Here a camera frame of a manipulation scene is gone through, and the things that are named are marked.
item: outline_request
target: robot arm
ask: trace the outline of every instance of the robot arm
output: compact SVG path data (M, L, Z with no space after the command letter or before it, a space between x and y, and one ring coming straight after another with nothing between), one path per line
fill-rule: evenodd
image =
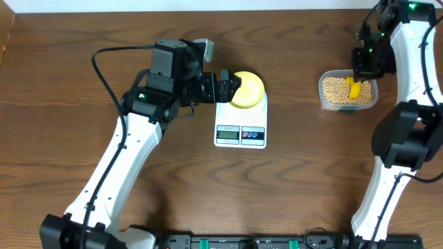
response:
M120 216L129 192L143 163L155 146L158 145L162 136L159 123L150 123L148 117L129 113L125 119L127 134L130 134L130 136L127 137L124 149L121 151L98 192L88 224L88 226L94 227L96 223L101 223L105 225L105 231L110 234L117 233ZM121 126L119 118L111 142L98 163L95 172L76 200L66 210L65 214L72 214L72 221L77 223L83 222L86 203L91 198L93 189L96 187L120 143L122 136Z
M129 228L118 233L122 210L143 163L177 117L179 107L229 102L240 87L241 79L227 70L221 71L220 81L215 73L203 72L203 60L211 60L213 46L207 39L156 41L151 69L141 71L122 97L127 139L93 202L86 248L153 248L155 238L150 232ZM138 86L145 75L146 85ZM119 118L105 154L80 195L62 218L46 217L40 228L43 248L79 248L89 200L120 145L122 132Z
M356 78L379 78L397 72L397 106L379 123L372 137L375 168L363 203L352 217L354 237L362 241L386 240L389 220L410 180L401 178L389 200L396 177L401 173L415 175L442 144L438 141L441 117L426 93L421 63L423 36L436 21L435 9L429 3L381 0L377 11L380 33L371 33L363 24L359 39L364 47L353 50L352 65ZM433 54L434 34L432 29L426 39L426 69L431 93L442 103ZM422 122L425 128L414 128L416 122Z

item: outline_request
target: white wall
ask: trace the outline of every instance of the white wall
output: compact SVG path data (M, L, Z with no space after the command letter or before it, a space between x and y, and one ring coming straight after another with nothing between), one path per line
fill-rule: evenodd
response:
M4 0L16 13L372 8L378 0Z

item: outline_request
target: wooden table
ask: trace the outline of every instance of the wooden table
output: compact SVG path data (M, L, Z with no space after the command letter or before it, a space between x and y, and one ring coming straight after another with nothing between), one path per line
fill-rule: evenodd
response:
M195 234L350 231L374 156L376 124L395 105L397 80L378 81L379 101L353 115L320 110L318 79L350 67L367 10L18 15L0 69L0 248L39 248L39 226L62 215L100 160L117 113L91 65L95 49L153 44L157 37L215 43L206 71L256 72L269 97L265 150L213 145L215 105L177 119L145 163L121 228ZM443 77L443 33L436 39ZM150 52L100 55L117 96L150 65ZM442 171L440 152L418 173ZM443 246L443 181L411 182L389 233L420 233Z

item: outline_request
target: yellow object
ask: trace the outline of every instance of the yellow object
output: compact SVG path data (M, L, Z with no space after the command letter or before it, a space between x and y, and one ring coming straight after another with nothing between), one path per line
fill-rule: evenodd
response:
M242 79L242 85L235 92L231 105L241 109L254 107L264 96L263 81L253 73L242 71L235 73Z
M354 78L353 77L347 77L346 78L346 83L348 83L349 87L351 87L352 84L354 83Z
M360 90L361 90L361 83L353 83L351 86L351 92L349 94L349 98L351 100L356 99L360 96Z

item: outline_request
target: clear plastic container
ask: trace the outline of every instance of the clear plastic container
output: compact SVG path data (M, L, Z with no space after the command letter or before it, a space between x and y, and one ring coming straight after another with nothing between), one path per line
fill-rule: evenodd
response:
M371 96L372 96L371 103L333 104L326 99L325 93L323 92L323 80L325 80L326 77L341 77L345 79L347 77L354 77L354 72L352 70L333 70L333 71L328 71L321 76L320 80L318 81L318 92L320 93L321 109L332 110L332 111L338 111L338 110L355 111L360 109L367 109L372 107L379 99L379 90L377 88L377 82L375 80L369 80L369 83L371 84Z

